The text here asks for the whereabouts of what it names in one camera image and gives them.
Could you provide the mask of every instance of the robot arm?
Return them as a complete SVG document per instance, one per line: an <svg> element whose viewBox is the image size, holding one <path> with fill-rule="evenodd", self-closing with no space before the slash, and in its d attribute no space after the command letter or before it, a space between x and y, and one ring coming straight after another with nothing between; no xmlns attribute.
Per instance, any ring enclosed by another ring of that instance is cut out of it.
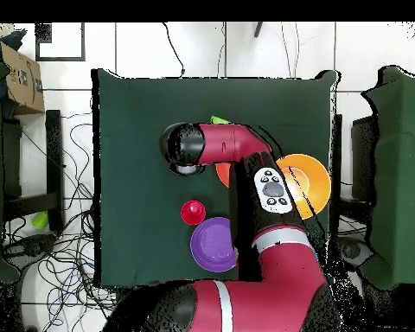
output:
<svg viewBox="0 0 415 332"><path fill-rule="evenodd" d="M127 332L335 332L338 313L271 147L243 125L175 124L163 133L161 150L180 175L231 163L239 278L164 284L135 329L125 299L106 330L117 324Z"/></svg>

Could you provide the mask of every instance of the cable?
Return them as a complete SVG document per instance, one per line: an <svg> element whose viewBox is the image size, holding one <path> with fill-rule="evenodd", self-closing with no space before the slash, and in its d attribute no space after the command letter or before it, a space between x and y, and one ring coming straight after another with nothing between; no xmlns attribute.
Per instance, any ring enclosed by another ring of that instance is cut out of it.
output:
<svg viewBox="0 0 415 332"><path fill-rule="evenodd" d="M71 332L73 332L73 330L75 329L75 326L77 326L77 323L80 323L81 330L83 332L86 332L85 329L83 328L83 323L81 322L81 320L82 320L83 316L86 314L87 310L88 310L87 307L85 307L84 305L81 306L80 313L79 313L79 319L77 320L76 323L73 324L73 329L71 330Z"/></svg>
<svg viewBox="0 0 415 332"><path fill-rule="evenodd" d="M225 78L227 78L227 22L225 22Z"/></svg>
<svg viewBox="0 0 415 332"><path fill-rule="evenodd" d="M287 52L286 40L284 39L283 22L281 22L281 36L283 37L284 51L286 53L286 59L287 59L287 67L288 67L288 70L289 70L289 77L291 78L292 77L292 74L291 74L291 64L289 62L289 54Z"/></svg>
<svg viewBox="0 0 415 332"><path fill-rule="evenodd" d="M178 57L178 54L176 53L176 49L174 48L174 45L172 44L172 41L170 40L169 29L168 29L167 24L165 22L162 22L162 25L166 28L166 34L168 35L169 45L172 47L172 50L174 51L174 54L176 55L176 59L178 60L178 62L180 62L180 65L182 65L182 74L180 75L180 78L181 78L186 70L184 70L183 63L180 60L180 57Z"/></svg>
<svg viewBox="0 0 415 332"><path fill-rule="evenodd" d="M297 77L297 65L298 65L298 58L300 56L300 37L298 35L298 26L297 26L297 22L295 23L295 31L297 33L297 46L296 46L296 56L295 56L295 66L294 66L294 78Z"/></svg>
<svg viewBox="0 0 415 332"><path fill-rule="evenodd" d="M283 150L281 149L281 146L280 146L280 144L277 142L277 140L275 140L274 138L273 138L273 136L267 131L267 130L265 130L262 126L259 126L259 129L262 131L262 132L264 132L268 137L269 137L269 139L275 144L275 146L277 146L277 149L278 149L278 152L279 152L279 154L280 154L280 156L281 157L284 157L284 153L283 153Z"/></svg>
<svg viewBox="0 0 415 332"><path fill-rule="evenodd" d="M75 114L73 114L73 115L71 115L71 116L60 116L61 118L65 118L65 119L68 119L68 118L72 118L72 117L77 117L77 116L86 116L86 115L90 115L90 114L93 114L92 112L86 112L86 113L75 113Z"/></svg>
<svg viewBox="0 0 415 332"><path fill-rule="evenodd" d="M342 215L340 215L340 220L342 220L342 221L346 221L347 223L350 223L350 224L358 223L358 221L357 221L357 220L353 220L353 221L348 221L348 220L345 220L345 219L343 219L343 218L342 218Z"/></svg>
<svg viewBox="0 0 415 332"><path fill-rule="evenodd" d="M91 124L79 124L75 126L69 133L69 136L73 143L78 146L82 151L85 152L87 161L86 165L83 168L83 170L78 175L78 166L75 160L73 159L73 156L71 156L69 153L67 153L72 159L73 163L75 165L75 179L77 180L77 185L75 185L72 178L64 171L62 167L60 167L58 164L54 162L54 164L69 178L69 180L73 183L75 187L75 191L73 193L73 198L77 195L80 199L80 213L74 215L65 225L64 230L68 228L75 220L80 218L80 233L78 235L74 235L71 239L63 240L63 241L57 241L55 243L56 246L60 244L67 243L66 247L62 248L59 251L55 251L52 253L46 253L47 257L43 260L41 260L38 264L38 272L41 278L46 281L47 283L51 284L53 288L48 293L47 298L47 308L48 308L48 314L49 314L49 321L43 328L42 332L48 332L48 330L53 326L61 326L64 324L64 321L59 318L60 313L63 313L63 316L66 320L66 313L65 313L65 307L70 307L73 305L68 304L68 300L75 299L75 302L77 304L80 304L82 306L90 307L89 301L91 300L93 302L94 308L99 308L105 318L107 318L107 315L105 313L105 310L112 310L115 303L115 294L109 293L108 291L106 294L102 294L102 291L100 289L96 289L93 287L93 280L91 278L91 274L87 269L93 270L93 259L89 258L83 253L83 250L86 248L86 246L89 243L93 243L93 223L91 218L91 210L83 211L81 207L81 197L80 194L84 195L87 198L93 198L93 194L84 186L80 179L83 175L84 170L86 169L87 165L90 162L90 157L87 154L87 152L79 145L77 142L73 139L73 131L83 125L91 125ZM41 153L48 159L52 161L50 156L48 156L22 129L21 126L18 126L23 134L29 139L29 141L32 142L35 147L41 151ZM17 236L16 233L18 230L20 230L23 226L20 226L17 228L13 233L8 234L11 240L15 240L15 237ZM76 248L69 248L73 243L76 243ZM69 267L66 270L57 271L55 268L55 262L62 263L62 264L69 264ZM48 272L51 272L54 274L56 281L59 284L53 284L52 282L48 281L46 277L43 276L41 272L42 265L45 265L46 270ZM62 280L60 278L61 274L64 274L68 271L66 279ZM53 301L50 302L49 299L51 298L51 295L54 291L57 291L58 297ZM83 296L81 293L85 293L86 298L83 299ZM57 311L53 311L53 307L58 305Z"/></svg>
<svg viewBox="0 0 415 332"><path fill-rule="evenodd" d="M225 35L225 32L224 32L224 29L225 28L225 22L223 22L223 26L221 27L221 33L223 34L223 35ZM223 43L223 46L221 46L221 48L220 48L220 54L218 55L218 62L217 62L217 78L218 78L218 75L220 74L220 60L221 60L221 52L223 51L223 48L226 46L226 40L225 40L225 43Z"/></svg>
<svg viewBox="0 0 415 332"><path fill-rule="evenodd" d="M361 228L356 228L356 227L354 227L353 225L352 225L352 223L354 223L354 222L356 222L356 221L347 221L347 220L344 220L344 219L342 219L342 218L340 218L340 220L341 221L344 221L346 224L349 224L355 231L364 231L364 230L366 230L366 228L367 228L367 226L364 226L364 227L361 227Z"/></svg>

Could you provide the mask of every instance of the green table cover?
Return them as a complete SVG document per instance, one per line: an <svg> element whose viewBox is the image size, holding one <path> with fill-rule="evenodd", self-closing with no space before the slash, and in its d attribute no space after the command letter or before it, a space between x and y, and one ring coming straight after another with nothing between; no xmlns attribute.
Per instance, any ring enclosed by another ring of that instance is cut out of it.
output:
<svg viewBox="0 0 415 332"><path fill-rule="evenodd" d="M415 75L384 67L377 86L366 92L377 115L370 244L376 254L361 267L382 290L415 284Z"/></svg>
<svg viewBox="0 0 415 332"><path fill-rule="evenodd" d="M260 125L285 155L304 153L329 165L330 90L336 72L316 80L150 80L123 79L99 69L98 80L93 78L99 89L101 286L235 278L234 269L205 271L191 256L195 227L182 221L182 205L199 200L207 219L228 218L228 190L214 167L198 176L169 171L158 146L168 125L206 123L213 115ZM327 208L318 219L326 228Z"/></svg>

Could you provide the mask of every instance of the table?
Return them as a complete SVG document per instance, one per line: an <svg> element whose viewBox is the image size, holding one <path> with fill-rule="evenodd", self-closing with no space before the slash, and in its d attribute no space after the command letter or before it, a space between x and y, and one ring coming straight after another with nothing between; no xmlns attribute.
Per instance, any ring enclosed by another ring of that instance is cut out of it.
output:
<svg viewBox="0 0 415 332"><path fill-rule="evenodd" d="M0 62L0 79L5 77L8 72L9 69ZM48 210L50 229L61 232L64 227L63 179L61 177L62 171L59 168L62 166L61 138L59 139L61 137L60 111L47 111L46 114L47 154L50 156L50 159L47 159L48 193L30 197L14 197L6 201L3 197L3 188L10 188L10 185L6 185L6 180L9 179L15 184L18 179L10 177L9 172L7 175L3 173L3 161L5 168L9 167L8 164L12 165L7 162L7 158L11 159L12 157L6 156L7 150L9 150L6 144L12 144L15 141L4 142L3 149L3 121L0 106L0 332L23 332L21 292L22 278L26 272L23 270L21 273L2 258L3 222L21 215ZM21 194L18 191L19 189L14 190L15 196Z"/></svg>
<svg viewBox="0 0 415 332"><path fill-rule="evenodd" d="M365 92L380 128L375 146L375 251L361 267L377 288L415 284L415 76L383 67L377 86Z"/></svg>
<svg viewBox="0 0 415 332"><path fill-rule="evenodd" d="M198 176L169 171L158 149L168 125L208 122L215 115L262 126L284 154L308 154L329 166L330 90L336 72L321 73L316 80L134 80L100 69L92 70L92 78L93 105L99 108L93 114L95 196L101 196L101 202L94 201L95 264L100 269L94 282L102 287L235 278L234 270L204 271L191 257L195 228L182 222L182 204L200 200L207 218L228 217L228 192L214 167ZM327 229L328 209L317 218ZM307 222L314 232L316 223Z"/></svg>

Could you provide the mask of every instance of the floor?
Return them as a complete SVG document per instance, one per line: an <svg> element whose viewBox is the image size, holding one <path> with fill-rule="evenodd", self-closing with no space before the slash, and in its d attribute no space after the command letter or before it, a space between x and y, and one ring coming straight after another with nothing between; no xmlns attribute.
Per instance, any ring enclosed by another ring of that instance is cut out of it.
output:
<svg viewBox="0 0 415 332"><path fill-rule="evenodd" d="M234 77L289 78L291 75L313 79L323 70L334 69L341 73L342 78L336 90L336 111L343 116L342 182L351 183L350 125L353 120L372 113L366 100L361 97L361 92L375 86L378 70L383 66L399 65L408 72L415 73L415 22L284 22L283 33L280 22L264 22L259 38L253 37L256 22L228 22L227 46L224 48L222 25L223 22L168 23L170 39L186 70L184 76L223 77L225 60L227 76ZM28 31L20 52L35 59L35 25L19 23L15 26L16 29ZM84 114L91 111L91 68L101 67L130 78L179 76L182 69L161 23L86 23L86 59L56 60L81 57L80 35L80 23L53 23L52 42L40 44L40 56L50 58L48 61L40 61L45 107L61 110L61 115L64 116L64 149L77 161L79 171L85 167L86 154L72 142L69 132L75 126L92 122L91 114ZM45 150L44 117L28 115L19 119L31 139ZM74 129L72 136L88 152L92 161L91 129L89 125L82 125ZM22 137L21 146L22 194L45 193L45 156L25 136ZM64 159L66 172L74 176L72 159L68 155ZM92 164L86 167L81 181L93 192ZM74 187L67 178L65 187L65 200L69 206ZM342 185L342 195L350 197L350 186ZM89 208L91 202L72 200L72 205L67 210L67 219L80 211L80 204L82 208ZM66 234L77 233L80 230L78 224L69 227ZM11 227L18 226L20 220L13 220ZM24 236L32 233L39 231L31 226L29 220L20 234ZM93 255L90 246L88 255ZM49 282L58 284L45 265L41 266L41 274ZM37 265L32 265L22 290L25 325L34 325L42 330L49 323L47 298L52 289L53 285L45 281L37 271ZM51 292L48 302L54 304L54 311L55 307L58 308L55 302L59 302L56 298L56 292ZM72 301L68 305L70 306L59 315L66 322L50 327L48 332L71 332L71 325L78 321L83 307ZM73 332L99 332L104 322L105 318L99 310L89 310L83 316L81 325Z"/></svg>

